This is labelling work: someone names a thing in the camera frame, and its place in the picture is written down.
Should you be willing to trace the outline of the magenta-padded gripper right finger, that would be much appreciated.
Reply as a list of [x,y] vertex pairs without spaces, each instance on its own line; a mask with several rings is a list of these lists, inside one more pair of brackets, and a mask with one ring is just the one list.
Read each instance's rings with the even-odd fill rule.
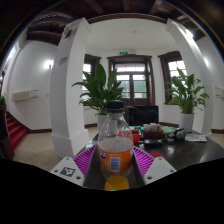
[[154,157],[151,154],[135,147],[134,172],[139,185],[148,185],[161,178],[176,172],[176,169],[163,157]]

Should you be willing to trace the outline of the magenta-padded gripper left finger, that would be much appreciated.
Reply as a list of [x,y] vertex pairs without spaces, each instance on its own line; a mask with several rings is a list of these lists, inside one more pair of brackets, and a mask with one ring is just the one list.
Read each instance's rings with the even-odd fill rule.
[[74,157],[64,157],[51,173],[84,188],[100,188],[100,167],[97,146],[91,146]]

